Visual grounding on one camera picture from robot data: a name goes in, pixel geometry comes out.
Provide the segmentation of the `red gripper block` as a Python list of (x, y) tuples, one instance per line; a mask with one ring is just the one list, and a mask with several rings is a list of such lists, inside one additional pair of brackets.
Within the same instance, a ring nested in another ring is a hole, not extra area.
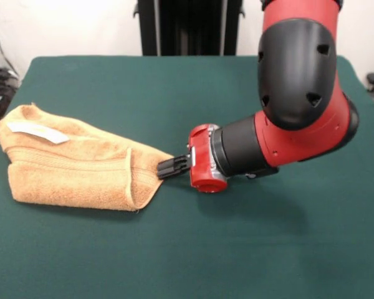
[(227, 179), (220, 172), (211, 147), (211, 135), (218, 128), (218, 125), (212, 123), (193, 128), (189, 134), (190, 154), (162, 162), (157, 167), (158, 178), (169, 179), (189, 171), (191, 186), (199, 192), (217, 193), (225, 190)]

